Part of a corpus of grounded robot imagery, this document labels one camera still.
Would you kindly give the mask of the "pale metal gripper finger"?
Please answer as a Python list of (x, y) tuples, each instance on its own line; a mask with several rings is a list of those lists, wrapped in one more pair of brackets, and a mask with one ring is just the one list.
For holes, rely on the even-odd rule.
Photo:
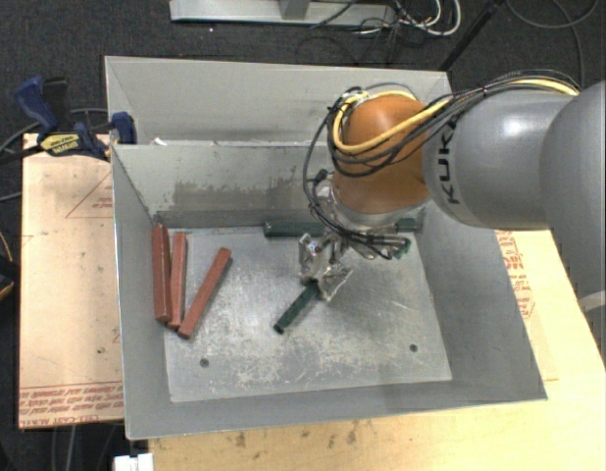
[(323, 254), (322, 244), (304, 234), (298, 240), (298, 260), (300, 265), (299, 280), (302, 284), (309, 284), (317, 278)]
[(341, 262), (329, 264), (319, 275), (319, 295), (324, 301), (331, 301), (338, 290), (347, 282), (353, 270)]

